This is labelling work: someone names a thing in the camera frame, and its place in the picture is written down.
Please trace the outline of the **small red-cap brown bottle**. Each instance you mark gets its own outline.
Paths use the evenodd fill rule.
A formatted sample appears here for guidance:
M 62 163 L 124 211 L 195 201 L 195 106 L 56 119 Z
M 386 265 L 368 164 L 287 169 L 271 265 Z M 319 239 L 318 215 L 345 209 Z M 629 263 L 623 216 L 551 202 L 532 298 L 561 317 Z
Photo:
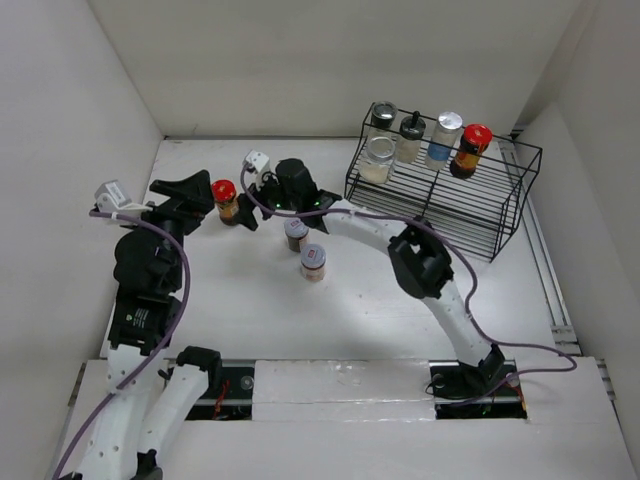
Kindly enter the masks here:
M 211 190 L 220 220 L 225 225 L 235 225 L 235 216 L 239 211 L 239 205 L 234 183 L 228 179 L 219 179 L 212 183 Z

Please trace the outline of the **grey-lid dark sauce jar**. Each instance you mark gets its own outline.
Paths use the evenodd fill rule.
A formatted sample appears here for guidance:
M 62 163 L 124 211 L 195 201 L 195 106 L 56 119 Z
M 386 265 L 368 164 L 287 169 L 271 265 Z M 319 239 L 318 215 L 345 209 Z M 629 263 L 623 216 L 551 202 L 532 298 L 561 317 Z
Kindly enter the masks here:
M 300 253 L 306 245 L 309 235 L 309 228 L 298 218 L 289 218 L 284 222 L 284 233 L 288 248 L 296 253 Z

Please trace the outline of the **silver-lid white powder jar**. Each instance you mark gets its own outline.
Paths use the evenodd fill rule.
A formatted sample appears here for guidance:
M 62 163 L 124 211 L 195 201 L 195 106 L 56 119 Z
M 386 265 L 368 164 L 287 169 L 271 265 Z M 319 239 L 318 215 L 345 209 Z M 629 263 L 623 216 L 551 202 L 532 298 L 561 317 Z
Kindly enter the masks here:
M 360 176 L 373 184 L 388 181 L 395 162 L 395 144 L 387 136 L 371 137 L 366 141 L 365 153 L 360 161 Z

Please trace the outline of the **black-pump-lid spice jar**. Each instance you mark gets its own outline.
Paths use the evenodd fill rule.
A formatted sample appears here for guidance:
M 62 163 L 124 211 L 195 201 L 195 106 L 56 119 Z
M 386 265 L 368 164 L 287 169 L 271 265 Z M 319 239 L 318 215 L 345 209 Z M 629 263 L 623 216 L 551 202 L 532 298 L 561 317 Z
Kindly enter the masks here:
M 397 161 L 413 163 L 417 159 L 425 130 L 426 123 L 419 111 L 402 119 L 396 139 Z

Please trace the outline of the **silver-lid blue-label jar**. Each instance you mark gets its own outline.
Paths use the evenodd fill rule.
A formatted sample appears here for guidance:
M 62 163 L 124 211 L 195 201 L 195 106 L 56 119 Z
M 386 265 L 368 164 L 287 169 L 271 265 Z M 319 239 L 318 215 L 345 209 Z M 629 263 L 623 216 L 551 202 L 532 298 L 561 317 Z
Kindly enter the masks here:
M 462 126 L 463 120 L 459 114 L 452 111 L 439 114 L 425 158 L 425 164 L 430 169 L 439 171 L 446 166 Z

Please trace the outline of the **red-lid brown sauce bottle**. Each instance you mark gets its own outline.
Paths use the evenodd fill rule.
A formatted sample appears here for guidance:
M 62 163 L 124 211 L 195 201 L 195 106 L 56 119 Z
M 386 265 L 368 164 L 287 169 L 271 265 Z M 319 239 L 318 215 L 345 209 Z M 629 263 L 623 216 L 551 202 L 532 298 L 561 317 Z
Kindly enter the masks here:
M 468 125 L 462 133 L 459 147 L 450 163 L 451 175 L 459 179 L 472 177 L 492 139 L 493 133 L 487 126 L 478 123 Z

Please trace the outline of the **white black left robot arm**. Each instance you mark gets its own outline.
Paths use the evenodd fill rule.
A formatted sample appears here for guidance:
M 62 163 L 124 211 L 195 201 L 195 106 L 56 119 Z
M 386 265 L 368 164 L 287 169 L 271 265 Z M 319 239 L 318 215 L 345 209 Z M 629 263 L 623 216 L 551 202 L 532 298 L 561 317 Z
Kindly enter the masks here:
M 107 340 L 107 394 L 62 454 L 56 479 L 160 479 L 190 410 L 222 387 L 219 352 L 189 346 L 168 371 L 165 351 L 191 290 L 184 239 L 215 207 L 210 174 L 153 181 L 161 204 L 137 204 L 103 183 L 89 214 L 126 228 L 114 250 L 118 284 Z

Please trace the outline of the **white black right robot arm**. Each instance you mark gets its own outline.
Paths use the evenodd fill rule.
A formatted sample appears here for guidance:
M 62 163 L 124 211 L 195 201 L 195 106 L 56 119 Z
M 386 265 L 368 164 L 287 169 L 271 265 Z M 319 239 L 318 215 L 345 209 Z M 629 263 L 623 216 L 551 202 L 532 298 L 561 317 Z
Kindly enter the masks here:
M 241 172 L 255 180 L 242 186 L 239 224 L 256 230 L 254 211 L 259 209 L 263 219 L 292 218 L 385 254 L 399 287 L 426 305 L 449 338 L 458 362 L 453 374 L 461 388 L 457 398 L 478 397 L 498 387 L 504 355 L 472 319 L 454 280 L 450 250 L 428 221 L 376 214 L 322 190 L 297 158 L 272 165 L 266 155 L 252 151 Z

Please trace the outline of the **grey-lid reddish sauce jar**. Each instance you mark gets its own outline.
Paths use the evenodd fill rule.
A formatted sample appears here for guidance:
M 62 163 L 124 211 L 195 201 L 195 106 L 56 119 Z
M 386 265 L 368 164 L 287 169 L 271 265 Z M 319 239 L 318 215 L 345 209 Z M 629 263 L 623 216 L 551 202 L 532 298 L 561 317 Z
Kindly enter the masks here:
M 319 244 L 307 244 L 300 253 L 302 276 L 309 281 L 321 281 L 325 276 L 326 251 Z

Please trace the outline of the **glass-lid spice jar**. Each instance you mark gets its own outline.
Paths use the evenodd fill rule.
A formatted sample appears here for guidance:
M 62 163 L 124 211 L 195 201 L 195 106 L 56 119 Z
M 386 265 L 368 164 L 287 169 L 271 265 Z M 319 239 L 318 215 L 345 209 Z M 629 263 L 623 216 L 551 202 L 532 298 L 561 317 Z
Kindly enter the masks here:
M 387 137 L 393 139 L 392 127 L 397 116 L 397 107 L 390 101 L 377 101 L 371 108 L 368 139 Z

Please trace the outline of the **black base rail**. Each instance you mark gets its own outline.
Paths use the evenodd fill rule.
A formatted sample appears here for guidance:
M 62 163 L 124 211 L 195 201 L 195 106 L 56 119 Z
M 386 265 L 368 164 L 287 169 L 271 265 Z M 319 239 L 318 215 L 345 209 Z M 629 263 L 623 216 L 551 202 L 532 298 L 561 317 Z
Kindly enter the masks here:
M 226 361 L 219 387 L 203 394 L 187 417 L 345 423 L 526 419 L 515 383 L 456 406 L 460 383 L 454 367 L 426 360 Z

